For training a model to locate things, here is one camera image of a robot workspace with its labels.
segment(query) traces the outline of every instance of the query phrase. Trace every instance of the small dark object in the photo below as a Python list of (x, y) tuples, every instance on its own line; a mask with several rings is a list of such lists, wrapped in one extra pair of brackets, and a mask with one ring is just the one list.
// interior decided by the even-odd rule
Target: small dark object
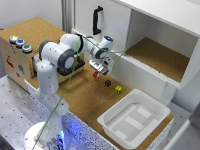
[(105, 86), (107, 86), (107, 87), (111, 86), (111, 81), (110, 80), (106, 80)]

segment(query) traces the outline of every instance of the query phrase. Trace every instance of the yellow object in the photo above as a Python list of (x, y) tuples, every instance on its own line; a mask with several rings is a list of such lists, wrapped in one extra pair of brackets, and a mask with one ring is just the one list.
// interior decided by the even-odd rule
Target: yellow object
[(122, 87), (121, 87), (121, 86), (117, 86), (117, 87), (115, 88), (115, 92), (121, 93), (121, 92), (122, 92)]

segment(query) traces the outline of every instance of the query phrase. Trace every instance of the red object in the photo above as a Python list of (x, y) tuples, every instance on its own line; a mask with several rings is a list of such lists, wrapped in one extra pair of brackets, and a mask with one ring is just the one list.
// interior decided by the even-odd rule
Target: red object
[(98, 72), (94, 72), (94, 73), (93, 73), (93, 77), (94, 77), (94, 78), (97, 78), (97, 76), (98, 76)]
[(12, 64), (11, 60), (10, 60), (10, 56), (8, 56), (6, 62), (12, 67), (14, 68), (14, 65)]
[(20, 75), (19, 75), (18, 73), (16, 73), (16, 75), (17, 75), (18, 77), (20, 77)]

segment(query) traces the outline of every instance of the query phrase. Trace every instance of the cabinet door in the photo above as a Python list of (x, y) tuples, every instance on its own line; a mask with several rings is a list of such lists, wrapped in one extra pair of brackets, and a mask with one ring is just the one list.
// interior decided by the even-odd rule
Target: cabinet door
[[(98, 29), (101, 33), (93, 36), (93, 13), (98, 6), (103, 11), (98, 13)], [(104, 36), (114, 40), (113, 50), (126, 49), (131, 9), (113, 0), (75, 0), (75, 31), (92, 35), (98, 42)]]

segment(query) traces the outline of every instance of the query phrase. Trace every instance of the black handle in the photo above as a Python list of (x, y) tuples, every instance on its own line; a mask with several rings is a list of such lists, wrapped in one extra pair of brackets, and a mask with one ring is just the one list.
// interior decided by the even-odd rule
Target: black handle
[(98, 6), (97, 9), (94, 10), (93, 14), (93, 35), (97, 35), (101, 33), (101, 30), (97, 28), (98, 24), (98, 12), (102, 11), (103, 8), (101, 6)]
[[(81, 68), (81, 67), (83, 67), (83, 66), (85, 65), (85, 62), (84, 62), (82, 59), (80, 59), (79, 57), (77, 58), (77, 62), (78, 62), (79, 64), (77, 64), (77, 65), (75, 66), (74, 71), (77, 70), (77, 69), (79, 69), (79, 68)], [(59, 73), (60, 75), (62, 75), (62, 76), (67, 76), (67, 75), (69, 75), (70, 73), (72, 73), (73, 67), (71, 67), (71, 68), (69, 68), (69, 69), (60, 69), (60, 68), (58, 68), (57, 71), (58, 71), (58, 73)]]

